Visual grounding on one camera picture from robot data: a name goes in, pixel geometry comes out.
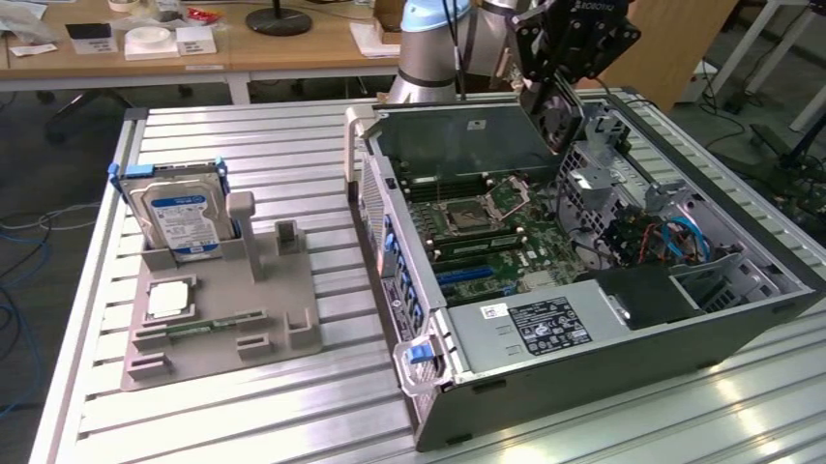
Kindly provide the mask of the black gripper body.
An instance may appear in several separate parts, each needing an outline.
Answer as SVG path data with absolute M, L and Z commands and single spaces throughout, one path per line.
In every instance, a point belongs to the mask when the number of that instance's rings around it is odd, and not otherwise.
M 566 29 L 580 25 L 586 29 L 605 24 L 609 28 L 630 24 L 632 1 L 560 0 L 545 11 L 545 28 Z

